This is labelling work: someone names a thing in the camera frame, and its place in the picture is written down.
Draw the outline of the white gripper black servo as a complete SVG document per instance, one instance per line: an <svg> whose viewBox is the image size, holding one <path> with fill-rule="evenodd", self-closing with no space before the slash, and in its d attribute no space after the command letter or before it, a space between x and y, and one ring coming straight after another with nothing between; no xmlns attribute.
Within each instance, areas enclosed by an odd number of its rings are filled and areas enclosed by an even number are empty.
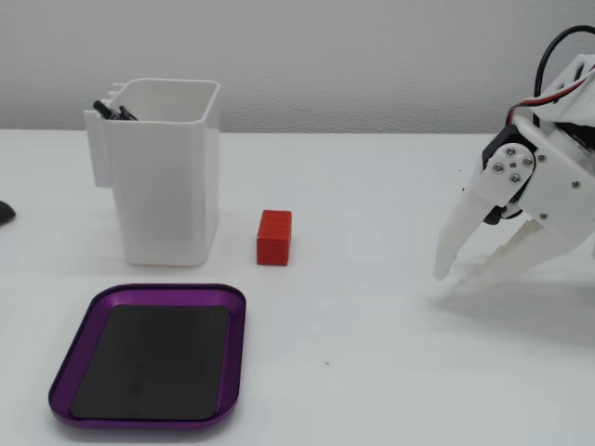
<svg viewBox="0 0 595 446"><path fill-rule="evenodd" d="M523 117L482 152L440 232L433 277L444 280L459 250L495 207L529 216L453 289L472 295L575 250L594 233L594 152L558 127L545 135Z"/></svg>

